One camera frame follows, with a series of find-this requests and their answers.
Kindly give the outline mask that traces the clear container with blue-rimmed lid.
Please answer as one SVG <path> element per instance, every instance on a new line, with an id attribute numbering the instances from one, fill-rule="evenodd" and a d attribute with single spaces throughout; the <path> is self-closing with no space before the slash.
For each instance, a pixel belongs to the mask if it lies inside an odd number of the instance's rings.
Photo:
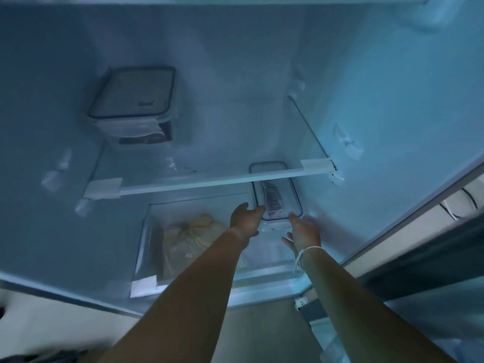
<path id="1" fill-rule="evenodd" d="M 304 211 L 301 206 L 299 197 L 297 195 L 295 186 L 291 178 L 286 177 L 286 178 L 265 179 L 265 180 L 271 180 L 277 185 L 283 199 L 284 207 L 282 210 L 282 214 L 272 219 L 268 217 L 268 213 L 267 211 L 265 211 L 264 215 L 262 216 L 263 222 L 272 225 L 272 224 L 288 221 L 289 213 L 295 213 L 299 217 L 303 215 Z M 265 206 L 264 193 L 262 189 L 262 181 L 265 181 L 265 180 L 252 182 L 252 188 L 253 188 L 257 207 Z"/>

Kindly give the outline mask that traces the white fridge body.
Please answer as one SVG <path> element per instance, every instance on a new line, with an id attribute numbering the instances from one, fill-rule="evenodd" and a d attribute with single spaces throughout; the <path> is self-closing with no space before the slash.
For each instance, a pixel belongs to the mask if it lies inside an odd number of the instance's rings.
<path id="1" fill-rule="evenodd" d="M 343 265 L 484 174 L 484 0 L 0 0 L 0 287 L 142 315 L 149 205 L 255 201 L 252 183 L 84 198 L 132 147 L 89 106 L 148 66 L 177 70 L 173 134 L 195 103 L 294 98 L 336 171 L 291 179 Z"/>

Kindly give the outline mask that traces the person's right hand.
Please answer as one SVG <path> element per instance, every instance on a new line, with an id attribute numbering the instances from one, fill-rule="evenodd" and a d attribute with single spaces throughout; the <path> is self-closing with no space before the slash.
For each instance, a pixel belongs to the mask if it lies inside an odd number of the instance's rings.
<path id="1" fill-rule="evenodd" d="M 296 245 L 296 257 L 300 252 L 310 247 L 321 246 L 321 236 L 318 226 L 313 222 L 310 216 L 298 217 L 295 213 L 289 213 L 288 219 L 292 227 L 291 232 L 286 235 L 292 235 Z"/>

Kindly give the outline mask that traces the person's right forearm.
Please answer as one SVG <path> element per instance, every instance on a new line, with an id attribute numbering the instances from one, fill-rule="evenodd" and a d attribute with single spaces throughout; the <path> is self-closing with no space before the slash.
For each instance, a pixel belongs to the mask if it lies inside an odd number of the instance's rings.
<path id="1" fill-rule="evenodd" d="M 351 363 L 457 363 L 321 247 L 301 251 L 297 264 L 311 280 Z"/>

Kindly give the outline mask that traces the yellow tied plastic bag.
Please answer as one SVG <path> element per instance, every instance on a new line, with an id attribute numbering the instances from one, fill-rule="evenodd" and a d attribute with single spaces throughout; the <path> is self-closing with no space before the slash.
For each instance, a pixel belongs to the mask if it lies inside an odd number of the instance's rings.
<path id="1" fill-rule="evenodd" d="M 174 279 L 228 229 L 209 214 L 163 229 L 163 279 Z"/>

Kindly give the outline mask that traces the glass fridge shelf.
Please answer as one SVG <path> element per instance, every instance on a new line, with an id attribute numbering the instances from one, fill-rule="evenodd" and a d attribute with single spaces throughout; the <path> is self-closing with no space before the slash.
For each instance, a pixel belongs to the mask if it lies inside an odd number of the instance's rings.
<path id="1" fill-rule="evenodd" d="M 293 97 L 195 103 L 174 123 L 172 141 L 107 148 L 84 198 L 326 175 L 336 165 Z"/>

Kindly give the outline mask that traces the white fridge door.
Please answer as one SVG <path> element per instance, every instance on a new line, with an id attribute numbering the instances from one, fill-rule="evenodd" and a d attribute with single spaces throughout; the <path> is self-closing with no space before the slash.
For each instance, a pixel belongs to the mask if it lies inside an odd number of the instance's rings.
<path id="1" fill-rule="evenodd" d="M 475 342 L 484 362 L 484 209 L 355 279 L 429 340 Z"/>

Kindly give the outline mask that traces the person's left hand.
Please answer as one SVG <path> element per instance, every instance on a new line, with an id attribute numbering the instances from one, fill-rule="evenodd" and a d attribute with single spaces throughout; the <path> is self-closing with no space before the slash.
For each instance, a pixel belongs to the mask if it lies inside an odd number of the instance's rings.
<path id="1" fill-rule="evenodd" d="M 252 223 L 248 217 L 249 204 L 244 202 L 235 208 L 230 218 L 229 230 L 241 242 L 242 250 L 247 248 L 251 238 L 259 235 L 260 223 Z"/>

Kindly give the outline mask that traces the clear crisper drawer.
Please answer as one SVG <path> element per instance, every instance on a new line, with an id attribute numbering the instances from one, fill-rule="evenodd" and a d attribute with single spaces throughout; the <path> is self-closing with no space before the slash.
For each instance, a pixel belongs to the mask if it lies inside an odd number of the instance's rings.
<path id="1" fill-rule="evenodd" d="M 156 296 L 173 281 L 163 279 L 161 244 L 165 227 L 190 222 L 201 214 L 209 214 L 228 225 L 231 212 L 243 202 L 247 202 L 250 207 L 255 205 L 250 192 L 149 205 L 143 223 L 130 298 Z M 285 232 L 285 229 L 264 230 L 261 224 L 259 235 L 251 239 L 239 258 L 229 306 L 291 297 L 309 287 L 308 277 L 295 269 L 292 252 L 280 241 Z"/>

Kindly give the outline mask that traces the wrapped meat piece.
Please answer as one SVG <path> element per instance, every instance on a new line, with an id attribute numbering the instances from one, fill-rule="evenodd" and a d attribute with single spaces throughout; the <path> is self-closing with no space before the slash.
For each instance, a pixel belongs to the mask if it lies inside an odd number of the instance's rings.
<path id="1" fill-rule="evenodd" d="M 270 219 L 282 214 L 283 199 L 277 185 L 271 180 L 262 181 L 264 204 Z"/>

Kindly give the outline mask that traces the grey-lidded clear food container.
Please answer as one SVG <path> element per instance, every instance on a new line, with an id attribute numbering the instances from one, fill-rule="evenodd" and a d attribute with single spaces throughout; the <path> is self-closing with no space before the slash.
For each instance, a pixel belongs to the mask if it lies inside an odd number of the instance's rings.
<path id="1" fill-rule="evenodd" d="M 87 111 L 114 146 L 160 145 L 173 140 L 178 74 L 174 67 L 120 68 L 103 79 Z"/>

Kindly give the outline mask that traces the person's left forearm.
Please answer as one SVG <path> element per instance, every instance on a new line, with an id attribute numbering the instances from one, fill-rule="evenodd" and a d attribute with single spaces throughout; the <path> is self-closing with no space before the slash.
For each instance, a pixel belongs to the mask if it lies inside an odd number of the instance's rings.
<path id="1" fill-rule="evenodd" d="M 239 257 L 250 237 L 225 231 L 112 348 L 81 363 L 210 363 Z"/>

